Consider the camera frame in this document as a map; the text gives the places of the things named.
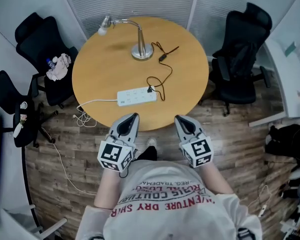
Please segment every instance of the lamp head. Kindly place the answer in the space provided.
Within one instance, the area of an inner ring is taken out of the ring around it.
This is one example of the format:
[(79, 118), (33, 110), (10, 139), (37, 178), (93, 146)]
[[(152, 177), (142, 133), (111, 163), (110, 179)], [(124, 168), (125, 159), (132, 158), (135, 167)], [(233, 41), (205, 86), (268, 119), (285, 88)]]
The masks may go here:
[(100, 36), (104, 36), (107, 33), (107, 28), (111, 26), (112, 19), (110, 16), (105, 16), (101, 21), (100, 28), (98, 29), (98, 34)]

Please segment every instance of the power strip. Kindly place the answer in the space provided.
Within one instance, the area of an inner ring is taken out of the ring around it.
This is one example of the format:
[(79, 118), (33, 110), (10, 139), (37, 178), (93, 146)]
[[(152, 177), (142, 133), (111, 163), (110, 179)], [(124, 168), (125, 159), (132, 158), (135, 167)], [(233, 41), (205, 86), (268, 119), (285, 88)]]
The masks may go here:
[(149, 87), (118, 91), (116, 97), (119, 107), (155, 102), (157, 93), (154, 91), (154, 86), (151, 88), (153, 89), (152, 92), (148, 92)]

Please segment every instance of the sneaker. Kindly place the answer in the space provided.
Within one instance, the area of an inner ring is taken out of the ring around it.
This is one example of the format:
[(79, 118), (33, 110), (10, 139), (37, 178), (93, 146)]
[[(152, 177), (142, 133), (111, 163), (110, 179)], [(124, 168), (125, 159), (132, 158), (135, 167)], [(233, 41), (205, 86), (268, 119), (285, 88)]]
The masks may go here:
[(157, 140), (155, 138), (149, 138), (146, 142), (146, 147), (154, 146), (157, 149)]

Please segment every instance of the white desk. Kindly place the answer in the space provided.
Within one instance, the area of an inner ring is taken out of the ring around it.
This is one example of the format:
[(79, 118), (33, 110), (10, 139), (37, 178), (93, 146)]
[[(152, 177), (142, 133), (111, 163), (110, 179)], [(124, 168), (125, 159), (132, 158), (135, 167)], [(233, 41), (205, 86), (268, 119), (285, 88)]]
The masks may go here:
[(250, 127), (267, 124), (285, 117), (300, 118), (300, 61), (297, 55), (292, 52), (286, 57), (281, 46), (269, 38), (265, 41), (264, 47), (273, 63), (279, 82), (284, 111), (250, 122)]
[(38, 240), (4, 209), (0, 208), (0, 240)]

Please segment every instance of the office chair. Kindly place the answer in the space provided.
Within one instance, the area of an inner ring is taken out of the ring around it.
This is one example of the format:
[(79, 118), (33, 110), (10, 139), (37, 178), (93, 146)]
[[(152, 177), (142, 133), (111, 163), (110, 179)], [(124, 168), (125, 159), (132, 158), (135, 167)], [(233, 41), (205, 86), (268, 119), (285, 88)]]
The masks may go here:
[[(44, 87), (39, 86), (40, 91), (46, 93), (46, 99), (50, 106), (59, 105), (74, 94), (72, 87), (72, 69), (78, 51), (75, 47), (67, 48), (62, 41), (56, 19), (49, 16), (41, 18), (37, 13), (32, 13), (15, 30), (17, 42), (16, 51), (27, 59), (44, 77)], [(60, 80), (53, 81), (46, 76), (50, 69), (46, 59), (59, 57), (62, 53), (71, 57), (66, 76)]]
[(229, 104), (251, 104), (256, 101), (254, 82), (264, 79), (267, 88), (271, 86), (266, 69), (252, 75), (259, 48), (270, 35), (270, 15), (253, 3), (247, 3), (245, 12), (230, 11), (226, 17), (222, 48), (212, 56), (212, 72), (209, 79), (215, 83), (215, 92), (225, 102), (226, 113)]
[[(33, 146), (38, 148), (39, 144), (36, 142), (38, 131), (50, 143), (55, 143), (55, 139), (50, 138), (49, 135), (42, 129), (41, 125), (51, 117), (57, 115), (58, 111), (56, 110), (47, 117), (42, 118), (43, 114), (41, 113), (41, 108), (43, 107), (43, 104), (40, 103), (37, 110), (35, 110), (35, 104), (32, 97), (38, 95), (36, 79), (36, 77), (32, 78), (28, 95), (21, 95), (15, 88), (8, 74), (3, 70), (0, 71), (0, 107), (10, 115), (14, 114), (13, 128), (4, 128), (3, 132), (13, 132), (20, 122), (20, 114), (27, 115), (23, 128), (19, 135), (14, 138), (14, 144), (18, 148), (24, 147), (30, 142), (33, 142)], [(20, 108), (20, 104), (22, 102), (27, 103), (26, 109)]]

